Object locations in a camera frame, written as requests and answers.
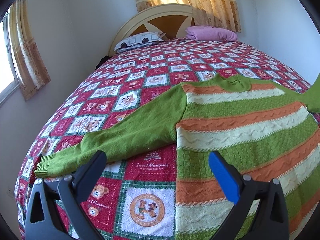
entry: pillow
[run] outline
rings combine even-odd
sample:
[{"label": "pillow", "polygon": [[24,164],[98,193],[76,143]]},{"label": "pillow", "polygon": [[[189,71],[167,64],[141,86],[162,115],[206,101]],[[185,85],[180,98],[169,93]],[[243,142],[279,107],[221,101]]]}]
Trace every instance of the pillow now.
[{"label": "pillow", "polygon": [[114,51],[120,48],[126,48],[135,44],[147,43],[152,41],[163,41],[161,38],[165,35],[163,32],[139,33],[120,41],[114,48]]},{"label": "pillow", "polygon": [[130,47],[117,49],[117,52],[116,52],[116,53],[121,53],[121,52],[125,52],[125,51],[131,50],[131,49],[137,49],[137,48],[143,48],[143,47],[148,47],[148,46],[156,45],[156,44],[158,44],[159,42],[160,42],[160,41],[153,41],[153,42],[148,42],[148,43],[139,43],[139,44],[136,44],[136,45],[132,45],[132,46],[130,46]]},{"label": "pillow", "polygon": [[212,26],[191,26],[186,28],[186,37],[196,41],[238,41],[238,36],[232,31]]}]

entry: window sill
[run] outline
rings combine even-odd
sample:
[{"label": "window sill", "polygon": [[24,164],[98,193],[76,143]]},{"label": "window sill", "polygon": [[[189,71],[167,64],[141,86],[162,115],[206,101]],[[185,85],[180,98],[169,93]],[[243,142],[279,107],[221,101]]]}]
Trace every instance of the window sill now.
[{"label": "window sill", "polygon": [[18,88],[19,84],[16,81],[12,81],[11,84],[0,93],[0,107]]}]

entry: white patterned pillow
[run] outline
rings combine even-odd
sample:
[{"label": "white patterned pillow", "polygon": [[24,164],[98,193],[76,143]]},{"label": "white patterned pillow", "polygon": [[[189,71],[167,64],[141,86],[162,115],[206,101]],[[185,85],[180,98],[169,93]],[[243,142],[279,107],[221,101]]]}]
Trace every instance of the white patterned pillow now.
[{"label": "white patterned pillow", "polygon": [[126,48],[135,44],[147,43],[152,41],[163,41],[161,38],[165,35],[163,32],[147,32],[139,33],[120,41],[114,48],[116,51],[119,48]]}]

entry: window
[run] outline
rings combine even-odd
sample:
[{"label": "window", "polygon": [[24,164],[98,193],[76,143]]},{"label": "window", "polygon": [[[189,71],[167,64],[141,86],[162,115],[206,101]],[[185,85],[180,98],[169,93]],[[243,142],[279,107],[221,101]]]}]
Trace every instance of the window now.
[{"label": "window", "polygon": [[0,21],[0,104],[18,86],[10,48],[8,14],[6,14]]}]

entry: window frame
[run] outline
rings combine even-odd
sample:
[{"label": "window frame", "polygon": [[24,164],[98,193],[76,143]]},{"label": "window frame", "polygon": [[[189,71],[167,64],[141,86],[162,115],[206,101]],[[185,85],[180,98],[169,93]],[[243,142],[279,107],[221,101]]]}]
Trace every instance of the window frame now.
[{"label": "window frame", "polygon": [[4,17],[0,20],[3,22],[3,31],[4,31],[4,41],[7,47],[7,57],[9,61],[9,65],[11,68],[12,75],[14,77],[14,81],[12,81],[4,90],[0,92],[0,106],[4,103],[5,100],[19,87],[19,82],[17,78],[17,74],[14,68],[12,54],[11,54],[11,44],[9,38],[9,25],[8,25],[8,13],[4,15]]}]

